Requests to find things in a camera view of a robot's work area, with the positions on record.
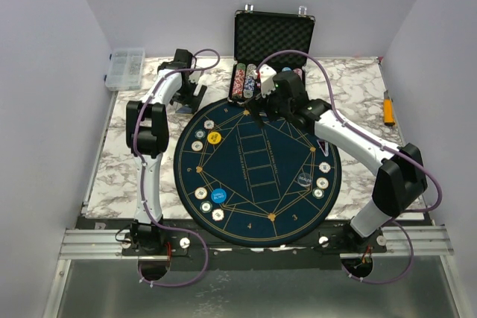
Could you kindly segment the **blue playing card box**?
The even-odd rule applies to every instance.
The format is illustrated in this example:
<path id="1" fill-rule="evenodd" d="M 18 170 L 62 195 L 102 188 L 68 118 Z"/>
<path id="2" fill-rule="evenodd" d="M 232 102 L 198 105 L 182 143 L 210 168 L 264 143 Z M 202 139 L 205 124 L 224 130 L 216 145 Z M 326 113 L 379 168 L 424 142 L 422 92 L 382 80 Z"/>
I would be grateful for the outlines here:
<path id="1" fill-rule="evenodd" d="M 193 114 L 195 110 L 189 105 L 178 105 L 176 108 L 177 114 Z"/>

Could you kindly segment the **yellow big blind button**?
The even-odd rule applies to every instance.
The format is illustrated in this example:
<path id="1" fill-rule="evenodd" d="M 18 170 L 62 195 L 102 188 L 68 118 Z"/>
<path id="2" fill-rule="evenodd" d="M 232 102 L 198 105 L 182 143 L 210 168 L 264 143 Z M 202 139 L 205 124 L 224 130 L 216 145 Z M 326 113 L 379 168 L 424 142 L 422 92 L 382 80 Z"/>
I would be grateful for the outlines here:
<path id="1" fill-rule="evenodd" d="M 207 141 L 212 145 L 219 144 L 221 140 L 222 140 L 222 136 L 217 131 L 212 131 L 207 136 Z"/>

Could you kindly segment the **yellow fifty poker chip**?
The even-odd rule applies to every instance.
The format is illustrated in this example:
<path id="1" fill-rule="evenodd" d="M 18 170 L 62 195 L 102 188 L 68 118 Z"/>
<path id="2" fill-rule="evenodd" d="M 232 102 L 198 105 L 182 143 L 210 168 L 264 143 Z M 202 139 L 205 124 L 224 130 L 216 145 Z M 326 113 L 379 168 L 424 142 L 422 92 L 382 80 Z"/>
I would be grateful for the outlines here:
<path id="1" fill-rule="evenodd" d="M 192 150 L 195 152 L 203 150 L 203 143 L 201 141 L 192 142 Z"/>

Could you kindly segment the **red triangular card marker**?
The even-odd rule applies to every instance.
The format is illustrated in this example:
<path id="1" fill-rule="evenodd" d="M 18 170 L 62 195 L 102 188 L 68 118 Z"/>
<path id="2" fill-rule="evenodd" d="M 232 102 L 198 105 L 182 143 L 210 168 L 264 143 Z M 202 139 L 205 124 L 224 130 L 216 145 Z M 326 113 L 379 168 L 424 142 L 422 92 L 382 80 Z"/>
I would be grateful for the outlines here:
<path id="1" fill-rule="evenodd" d="M 322 139 L 317 140 L 318 147 L 320 148 L 321 152 L 325 157 L 329 155 L 329 143 L 327 141 L 324 141 Z"/>

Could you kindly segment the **clear dealer button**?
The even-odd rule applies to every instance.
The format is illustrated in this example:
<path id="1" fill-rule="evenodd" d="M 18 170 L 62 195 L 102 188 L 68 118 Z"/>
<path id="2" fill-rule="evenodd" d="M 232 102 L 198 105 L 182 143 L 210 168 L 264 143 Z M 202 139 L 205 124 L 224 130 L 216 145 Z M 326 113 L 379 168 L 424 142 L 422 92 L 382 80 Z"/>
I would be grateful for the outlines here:
<path id="1" fill-rule="evenodd" d="M 310 187 L 313 183 L 312 175 L 305 172 L 299 173 L 297 175 L 297 183 L 304 188 Z"/>

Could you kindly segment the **yellow white poker chip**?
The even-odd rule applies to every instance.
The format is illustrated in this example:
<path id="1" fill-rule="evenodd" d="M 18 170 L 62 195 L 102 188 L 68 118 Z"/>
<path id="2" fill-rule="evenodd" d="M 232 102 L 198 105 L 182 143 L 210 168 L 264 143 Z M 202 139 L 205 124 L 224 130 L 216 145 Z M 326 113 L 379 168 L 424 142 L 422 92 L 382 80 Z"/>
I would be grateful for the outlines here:
<path id="1" fill-rule="evenodd" d="M 324 177 L 319 177 L 316 180 L 316 186 L 321 190 L 325 190 L 329 187 L 329 181 Z"/>

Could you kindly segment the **green poker chip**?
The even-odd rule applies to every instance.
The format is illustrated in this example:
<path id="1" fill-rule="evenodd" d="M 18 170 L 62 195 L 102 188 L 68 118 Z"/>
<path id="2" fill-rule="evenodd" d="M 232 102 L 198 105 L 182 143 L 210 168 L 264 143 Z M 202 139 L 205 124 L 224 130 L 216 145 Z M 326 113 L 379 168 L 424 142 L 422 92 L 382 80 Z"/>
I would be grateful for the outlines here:
<path id="1" fill-rule="evenodd" d="M 312 194 L 315 198 L 317 199 L 321 199 L 324 197 L 324 191 L 319 189 L 319 188 L 315 188 L 313 191 L 312 191 Z"/>

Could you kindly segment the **blue small blind button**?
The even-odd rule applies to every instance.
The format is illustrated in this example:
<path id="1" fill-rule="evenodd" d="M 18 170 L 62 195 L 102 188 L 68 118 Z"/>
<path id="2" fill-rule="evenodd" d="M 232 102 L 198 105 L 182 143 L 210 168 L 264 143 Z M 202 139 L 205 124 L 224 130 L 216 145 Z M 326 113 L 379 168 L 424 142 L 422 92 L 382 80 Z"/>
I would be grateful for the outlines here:
<path id="1" fill-rule="evenodd" d="M 227 193 L 222 188 L 216 188 L 211 193 L 211 200 L 213 203 L 221 204 L 227 200 Z"/>

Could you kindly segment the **green white chip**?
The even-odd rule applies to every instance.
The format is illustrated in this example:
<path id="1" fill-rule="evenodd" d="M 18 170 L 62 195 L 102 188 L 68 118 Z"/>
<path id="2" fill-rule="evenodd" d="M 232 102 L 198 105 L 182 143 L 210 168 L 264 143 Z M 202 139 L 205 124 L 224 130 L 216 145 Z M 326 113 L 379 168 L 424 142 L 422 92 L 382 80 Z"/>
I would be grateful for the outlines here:
<path id="1" fill-rule="evenodd" d="M 200 210 L 203 212 L 203 213 L 209 213 L 212 211 L 212 204 L 210 201 L 204 201 L 201 203 L 200 205 Z"/>

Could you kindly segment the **red white poker chip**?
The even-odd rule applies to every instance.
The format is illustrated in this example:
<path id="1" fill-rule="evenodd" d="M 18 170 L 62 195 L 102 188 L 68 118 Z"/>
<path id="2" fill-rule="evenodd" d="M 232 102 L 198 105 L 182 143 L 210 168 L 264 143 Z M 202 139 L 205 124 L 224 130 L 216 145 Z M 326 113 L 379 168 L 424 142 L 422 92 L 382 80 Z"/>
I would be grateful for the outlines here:
<path id="1" fill-rule="evenodd" d="M 323 173 L 329 173 L 332 169 L 332 166 L 327 162 L 321 162 L 318 167 L 319 170 Z"/>

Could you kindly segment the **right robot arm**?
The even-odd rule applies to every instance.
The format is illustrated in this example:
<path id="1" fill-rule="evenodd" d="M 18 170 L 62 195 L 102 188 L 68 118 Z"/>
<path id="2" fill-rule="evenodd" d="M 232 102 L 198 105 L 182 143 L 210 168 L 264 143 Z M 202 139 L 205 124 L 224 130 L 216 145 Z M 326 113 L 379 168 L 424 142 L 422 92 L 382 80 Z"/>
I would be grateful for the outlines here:
<path id="1" fill-rule="evenodd" d="M 427 188 L 420 150 L 413 144 L 400 147 L 348 121 L 331 104 L 310 99 L 305 85 L 293 71 L 258 72 L 260 92 L 245 106 L 258 124 L 283 119 L 298 130 L 341 148 L 374 176 L 372 198 L 349 222 L 344 246 L 360 252 L 383 224 L 401 215 Z"/>

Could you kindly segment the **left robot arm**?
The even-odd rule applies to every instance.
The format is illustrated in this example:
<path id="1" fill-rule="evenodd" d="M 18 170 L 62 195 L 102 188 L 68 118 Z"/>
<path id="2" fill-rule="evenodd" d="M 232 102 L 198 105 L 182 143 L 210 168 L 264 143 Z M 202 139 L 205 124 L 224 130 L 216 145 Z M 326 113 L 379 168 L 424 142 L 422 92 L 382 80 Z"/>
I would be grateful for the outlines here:
<path id="1" fill-rule="evenodd" d="M 137 200 L 130 226 L 131 246 L 156 255 L 167 247 L 162 220 L 159 179 L 162 156 L 169 143 L 167 106 L 179 104 L 187 113 L 197 112 L 206 87 L 191 79 L 196 56 L 177 49 L 173 60 L 161 64 L 148 92 L 126 106 L 126 143 L 136 166 Z"/>

